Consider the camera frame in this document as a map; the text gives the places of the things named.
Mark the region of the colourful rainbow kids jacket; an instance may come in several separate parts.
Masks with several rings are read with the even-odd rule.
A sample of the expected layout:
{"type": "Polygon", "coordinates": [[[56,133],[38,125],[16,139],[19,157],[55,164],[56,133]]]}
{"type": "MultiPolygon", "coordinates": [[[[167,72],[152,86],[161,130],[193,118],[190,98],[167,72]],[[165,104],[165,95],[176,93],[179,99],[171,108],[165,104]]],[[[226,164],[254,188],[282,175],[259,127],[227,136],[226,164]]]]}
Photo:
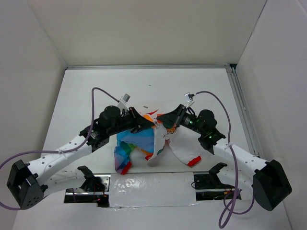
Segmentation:
{"type": "Polygon", "coordinates": [[[201,154],[195,142],[177,127],[165,127],[158,121],[162,110],[154,110],[141,115],[154,123],[154,126],[136,134],[126,130],[117,134],[117,145],[114,148],[115,170],[126,174],[132,167],[130,154],[138,149],[145,154],[145,159],[151,161],[158,157],[168,146],[175,157],[183,164],[193,167],[201,162],[201,154]]]}

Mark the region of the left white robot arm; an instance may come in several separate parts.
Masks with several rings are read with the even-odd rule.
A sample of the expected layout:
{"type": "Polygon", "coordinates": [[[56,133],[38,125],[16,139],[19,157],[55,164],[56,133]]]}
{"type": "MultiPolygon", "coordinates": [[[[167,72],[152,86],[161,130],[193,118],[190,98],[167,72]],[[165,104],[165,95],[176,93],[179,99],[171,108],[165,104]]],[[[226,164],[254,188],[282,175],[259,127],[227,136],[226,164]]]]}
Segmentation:
{"type": "Polygon", "coordinates": [[[108,106],[90,126],[59,149],[45,150],[43,157],[27,163],[16,161],[12,165],[7,187],[19,205],[17,209],[32,208],[49,194],[66,188],[80,187],[90,191],[96,179],[89,168],[79,166],[67,172],[63,169],[106,145],[112,135],[126,130],[135,134],[153,126],[152,121],[133,107],[121,110],[117,106],[108,106]]]}

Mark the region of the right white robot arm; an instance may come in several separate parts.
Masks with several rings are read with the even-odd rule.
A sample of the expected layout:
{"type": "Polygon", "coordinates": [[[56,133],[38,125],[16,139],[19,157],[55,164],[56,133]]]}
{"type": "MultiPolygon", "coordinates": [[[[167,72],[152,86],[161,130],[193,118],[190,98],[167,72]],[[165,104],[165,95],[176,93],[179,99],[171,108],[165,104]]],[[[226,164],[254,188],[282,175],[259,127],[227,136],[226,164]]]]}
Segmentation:
{"type": "Polygon", "coordinates": [[[199,115],[187,113],[183,105],[174,111],[158,115],[157,120],[166,127],[184,126],[200,134],[201,146],[211,154],[223,159],[213,167],[209,177],[211,186],[221,187],[230,184],[230,166],[237,163],[242,176],[240,189],[254,196],[256,202],[265,210],[272,211],[289,194],[292,188],[282,165],[276,161],[266,161],[243,150],[226,140],[217,128],[217,121],[210,110],[201,110],[199,115]]]}

